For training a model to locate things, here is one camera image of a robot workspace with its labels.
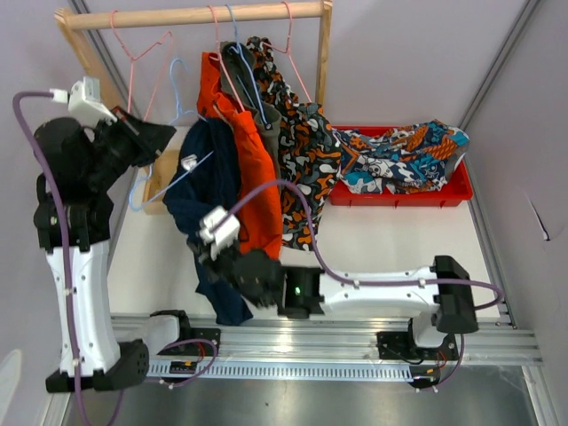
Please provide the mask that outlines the navy blue shorts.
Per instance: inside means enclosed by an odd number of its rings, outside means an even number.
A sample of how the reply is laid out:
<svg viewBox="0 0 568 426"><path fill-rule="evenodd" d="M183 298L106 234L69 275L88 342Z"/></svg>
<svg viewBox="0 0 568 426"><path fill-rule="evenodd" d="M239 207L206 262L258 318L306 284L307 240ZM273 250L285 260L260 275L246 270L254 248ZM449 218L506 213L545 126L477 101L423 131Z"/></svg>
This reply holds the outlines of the navy blue shorts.
<svg viewBox="0 0 568 426"><path fill-rule="evenodd" d="M195 167L188 171L181 164L177 166L163 203L186 241L196 244L201 219L217 206L230 209L239 198L241 170L231 127L218 118L196 122L185 136L178 159L190 156L197 160ZM253 317L241 295L226 280L209 277L198 260L194 265L196 292L207 297L218 324L239 326Z"/></svg>

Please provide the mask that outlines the colourful graphic print shorts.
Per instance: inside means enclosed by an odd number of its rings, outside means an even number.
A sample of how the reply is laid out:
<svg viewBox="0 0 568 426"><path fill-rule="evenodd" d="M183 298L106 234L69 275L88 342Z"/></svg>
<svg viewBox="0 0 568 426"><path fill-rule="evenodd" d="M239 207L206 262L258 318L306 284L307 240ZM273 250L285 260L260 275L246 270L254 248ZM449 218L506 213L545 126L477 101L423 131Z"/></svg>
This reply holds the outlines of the colourful graphic print shorts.
<svg viewBox="0 0 568 426"><path fill-rule="evenodd" d="M340 179L354 194L437 192L451 180L469 136L439 120L399 126L379 136L333 129L341 147Z"/></svg>

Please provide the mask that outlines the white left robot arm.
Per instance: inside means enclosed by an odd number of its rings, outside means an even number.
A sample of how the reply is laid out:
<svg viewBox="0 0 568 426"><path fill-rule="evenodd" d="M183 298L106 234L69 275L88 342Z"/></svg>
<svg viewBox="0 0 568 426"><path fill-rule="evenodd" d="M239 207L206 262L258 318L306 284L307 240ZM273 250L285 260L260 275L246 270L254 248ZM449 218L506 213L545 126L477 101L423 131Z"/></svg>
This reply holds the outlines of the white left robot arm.
<svg viewBox="0 0 568 426"><path fill-rule="evenodd" d="M51 175L36 180L34 225L56 285L62 334L59 367L45 380L50 393L122 391L146 378L147 343L119 342L112 328L107 259L114 204L107 192L129 168L159 158L176 132L119 106L95 124L60 117L35 130Z"/></svg>

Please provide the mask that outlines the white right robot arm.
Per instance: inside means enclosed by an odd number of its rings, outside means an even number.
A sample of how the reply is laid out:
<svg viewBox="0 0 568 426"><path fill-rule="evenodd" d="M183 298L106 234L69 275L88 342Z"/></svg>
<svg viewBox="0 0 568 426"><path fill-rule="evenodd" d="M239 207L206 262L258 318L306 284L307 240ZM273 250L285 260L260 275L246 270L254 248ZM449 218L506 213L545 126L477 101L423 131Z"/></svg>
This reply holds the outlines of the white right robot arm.
<svg viewBox="0 0 568 426"><path fill-rule="evenodd" d="M255 307L274 307L289 319L340 311L409 310L414 317L426 317L441 333L478 330L469 274L451 256L435 256L431 266L411 271L369 274L284 265L261 249L242 254L235 246L218 253L209 244L188 247L209 278L227 282Z"/></svg>

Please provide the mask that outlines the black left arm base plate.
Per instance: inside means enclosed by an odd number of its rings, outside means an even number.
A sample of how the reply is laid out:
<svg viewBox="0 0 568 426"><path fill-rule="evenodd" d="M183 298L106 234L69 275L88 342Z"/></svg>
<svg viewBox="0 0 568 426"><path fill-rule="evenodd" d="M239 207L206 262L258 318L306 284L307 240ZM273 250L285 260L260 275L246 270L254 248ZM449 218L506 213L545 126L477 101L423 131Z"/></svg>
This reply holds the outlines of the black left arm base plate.
<svg viewBox="0 0 568 426"><path fill-rule="evenodd" d="M212 346L219 350L221 343L221 329L211 327L198 327L184 330L179 341L192 340L174 349L175 354L182 356L209 357L213 354Z"/></svg>

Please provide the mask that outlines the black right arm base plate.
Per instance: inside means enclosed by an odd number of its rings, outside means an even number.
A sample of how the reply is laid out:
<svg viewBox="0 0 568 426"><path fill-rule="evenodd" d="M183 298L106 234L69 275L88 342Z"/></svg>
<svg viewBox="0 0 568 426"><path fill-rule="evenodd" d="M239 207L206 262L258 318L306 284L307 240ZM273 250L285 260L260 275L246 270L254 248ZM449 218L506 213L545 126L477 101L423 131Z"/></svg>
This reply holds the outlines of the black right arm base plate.
<svg viewBox="0 0 568 426"><path fill-rule="evenodd" d="M409 332L382 331L375 336L379 359L382 360L400 360L418 365L423 361L457 361L459 358L455 335L446 335L437 348L416 346Z"/></svg>

